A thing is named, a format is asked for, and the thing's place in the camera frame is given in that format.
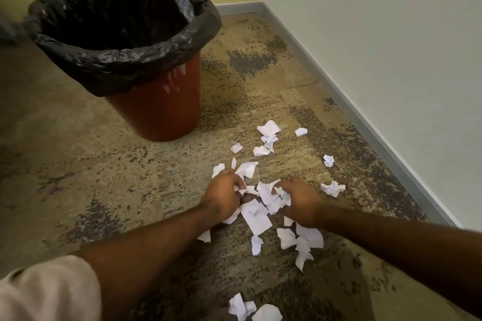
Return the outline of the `person's left hand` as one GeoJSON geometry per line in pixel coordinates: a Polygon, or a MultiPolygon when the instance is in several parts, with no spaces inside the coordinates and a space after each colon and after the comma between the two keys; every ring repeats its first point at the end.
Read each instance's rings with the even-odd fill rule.
{"type": "Polygon", "coordinates": [[[208,185],[204,195],[201,198],[200,205],[206,207],[210,219],[215,225],[227,220],[234,212],[239,209],[241,190],[234,194],[223,194],[221,192],[221,171],[216,175],[208,185]]]}

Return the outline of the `person's right hand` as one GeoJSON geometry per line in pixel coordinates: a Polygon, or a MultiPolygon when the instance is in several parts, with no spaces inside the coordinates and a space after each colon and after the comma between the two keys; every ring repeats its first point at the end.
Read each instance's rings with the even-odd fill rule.
{"type": "Polygon", "coordinates": [[[319,193],[299,178],[299,197],[291,197],[291,205],[281,210],[286,217],[303,227],[322,229],[322,207],[323,202],[319,193]]]}

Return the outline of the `white paper piece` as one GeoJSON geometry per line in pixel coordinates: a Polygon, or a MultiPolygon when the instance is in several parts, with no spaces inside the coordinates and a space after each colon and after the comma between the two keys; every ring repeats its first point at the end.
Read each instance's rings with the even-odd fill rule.
{"type": "Polygon", "coordinates": [[[259,181],[256,187],[262,203],[271,215],[276,214],[283,207],[291,205],[291,195],[281,187],[276,187],[275,184],[278,182],[280,179],[267,184],[259,181]]]}

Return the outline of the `person's right forearm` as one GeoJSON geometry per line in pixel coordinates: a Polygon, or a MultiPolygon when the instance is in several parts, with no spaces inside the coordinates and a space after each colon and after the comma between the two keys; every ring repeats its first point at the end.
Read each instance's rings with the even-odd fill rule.
{"type": "Polygon", "coordinates": [[[482,232],[321,204],[310,226],[342,236],[482,320],[482,232]]]}

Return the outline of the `person's left forearm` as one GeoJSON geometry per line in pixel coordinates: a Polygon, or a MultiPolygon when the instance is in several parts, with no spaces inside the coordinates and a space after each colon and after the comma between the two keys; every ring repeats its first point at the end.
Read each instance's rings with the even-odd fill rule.
{"type": "Polygon", "coordinates": [[[100,286],[101,320],[118,321],[153,288],[164,269],[216,223],[218,210],[198,204],[168,219],[92,242],[74,254],[100,286]]]}

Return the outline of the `scattered white paper scraps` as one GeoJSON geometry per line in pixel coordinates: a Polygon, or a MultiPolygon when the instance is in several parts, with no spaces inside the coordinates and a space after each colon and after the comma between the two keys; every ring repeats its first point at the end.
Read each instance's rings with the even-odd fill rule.
{"type": "MultiPolygon", "coordinates": [[[[264,125],[258,126],[257,130],[262,135],[263,145],[255,147],[253,153],[256,157],[269,155],[274,153],[273,144],[278,141],[277,134],[281,131],[279,126],[273,121],[269,120],[264,125]]],[[[246,191],[240,191],[242,195],[246,192],[259,196],[255,186],[247,186],[246,191]]],[[[253,199],[250,202],[242,204],[234,214],[227,220],[223,221],[225,224],[232,224],[241,214],[248,224],[252,236],[252,254],[257,256],[260,254],[261,246],[264,244],[260,238],[260,234],[272,227],[272,222],[269,219],[268,209],[262,202],[253,199]]],[[[293,245],[296,246],[298,255],[296,258],[296,266],[300,271],[303,271],[304,263],[307,260],[314,260],[311,253],[312,248],[323,248],[324,239],[319,230],[314,228],[307,228],[296,224],[297,233],[292,232],[289,228],[293,220],[285,217],[284,227],[278,228],[277,233],[280,239],[282,249],[287,249],[293,245]]],[[[244,302],[241,294],[236,294],[229,301],[230,314],[237,317],[238,321],[246,321],[249,316],[252,316],[252,321],[282,321],[283,317],[277,306],[272,304],[264,304],[260,308],[256,307],[254,301],[244,302]]]]}

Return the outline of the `long grey baseboard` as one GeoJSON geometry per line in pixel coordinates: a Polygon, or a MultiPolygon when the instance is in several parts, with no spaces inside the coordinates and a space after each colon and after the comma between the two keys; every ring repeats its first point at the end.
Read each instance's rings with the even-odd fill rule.
{"type": "Polygon", "coordinates": [[[394,177],[404,187],[408,194],[414,199],[418,206],[424,211],[428,218],[435,223],[450,225],[462,228],[460,222],[449,214],[449,210],[439,204],[435,197],[424,188],[422,183],[402,163],[388,144],[384,142],[375,129],[368,123],[363,115],[354,107],[350,100],[332,82],[321,66],[310,56],[309,52],[302,46],[297,38],[288,30],[274,12],[265,2],[261,3],[262,12],[268,23],[276,30],[280,38],[287,44],[301,65],[313,74],[327,90],[329,96],[334,100],[341,110],[349,116],[350,122],[364,137],[369,146],[374,150],[382,162],[387,166],[394,177]]]}

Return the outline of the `red plastic trash bin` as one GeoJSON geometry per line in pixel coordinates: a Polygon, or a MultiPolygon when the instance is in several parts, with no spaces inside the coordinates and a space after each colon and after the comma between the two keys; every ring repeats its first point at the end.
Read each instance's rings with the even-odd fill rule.
{"type": "Polygon", "coordinates": [[[107,102],[143,139],[177,140],[198,125],[201,117],[201,53],[107,102]]]}

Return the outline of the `short grey baseboard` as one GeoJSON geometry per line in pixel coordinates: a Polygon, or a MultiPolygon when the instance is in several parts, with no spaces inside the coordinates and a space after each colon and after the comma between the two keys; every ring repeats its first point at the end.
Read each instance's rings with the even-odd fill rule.
{"type": "Polygon", "coordinates": [[[224,3],[215,4],[221,16],[234,16],[244,14],[262,14],[265,8],[263,1],[241,2],[241,3],[224,3]]]}

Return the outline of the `black plastic trash bag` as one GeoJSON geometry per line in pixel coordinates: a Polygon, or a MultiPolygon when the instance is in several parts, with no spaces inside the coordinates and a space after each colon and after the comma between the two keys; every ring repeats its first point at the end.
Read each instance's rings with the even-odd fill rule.
{"type": "Polygon", "coordinates": [[[23,19],[45,55],[101,98],[188,62],[221,26],[211,0],[35,0],[23,19]]]}

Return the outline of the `white shirt sleeve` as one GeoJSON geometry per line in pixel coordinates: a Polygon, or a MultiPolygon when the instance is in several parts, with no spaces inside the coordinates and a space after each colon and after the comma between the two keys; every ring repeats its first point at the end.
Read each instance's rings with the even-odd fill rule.
{"type": "Polygon", "coordinates": [[[0,280],[0,321],[100,321],[101,289],[80,257],[15,269],[0,280]]]}

